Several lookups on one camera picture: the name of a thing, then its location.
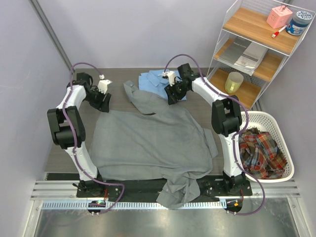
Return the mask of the grey long sleeve shirt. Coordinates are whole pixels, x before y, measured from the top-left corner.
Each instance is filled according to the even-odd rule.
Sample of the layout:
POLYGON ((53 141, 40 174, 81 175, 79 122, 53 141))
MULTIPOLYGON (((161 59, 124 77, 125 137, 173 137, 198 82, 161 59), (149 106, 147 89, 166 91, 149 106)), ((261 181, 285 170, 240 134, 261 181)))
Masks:
POLYGON ((106 180, 165 179, 157 202, 179 208, 200 195, 198 179, 209 174, 218 150, 211 130, 203 128, 184 107, 123 85, 136 113, 101 113, 89 155, 106 180))

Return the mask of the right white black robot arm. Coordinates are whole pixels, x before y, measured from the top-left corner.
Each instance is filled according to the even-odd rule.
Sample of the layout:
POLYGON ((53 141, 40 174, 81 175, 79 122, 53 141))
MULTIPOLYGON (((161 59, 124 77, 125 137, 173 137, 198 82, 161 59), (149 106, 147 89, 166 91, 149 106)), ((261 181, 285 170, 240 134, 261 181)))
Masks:
POLYGON ((169 85, 164 89, 168 104, 176 104, 188 91, 192 91, 211 106, 211 125, 219 135, 223 149, 223 189, 225 193, 234 195, 242 189, 246 181, 238 146, 242 125, 239 101, 235 96, 223 94, 206 77, 194 73, 188 63, 177 70, 179 76, 176 76, 174 71, 164 70, 162 73, 162 77, 169 81, 169 85))

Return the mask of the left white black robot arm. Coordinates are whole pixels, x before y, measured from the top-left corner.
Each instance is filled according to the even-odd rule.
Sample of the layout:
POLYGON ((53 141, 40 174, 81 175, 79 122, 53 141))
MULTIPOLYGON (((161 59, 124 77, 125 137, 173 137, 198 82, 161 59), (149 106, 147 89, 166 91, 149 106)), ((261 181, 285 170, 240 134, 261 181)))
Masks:
POLYGON ((78 172, 79 191, 100 197, 105 191, 105 184, 98 168, 93 164, 86 145, 86 131, 79 114, 82 102, 86 101, 96 110, 108 113, 111 94, 108 86, 112 81, 99 75, 97 85, 87 73, 78 73, 76 80, 67 85, 67 92, 61 103, 47 111, 47 118, 53 143, 60 146, 73 160, 78 172))

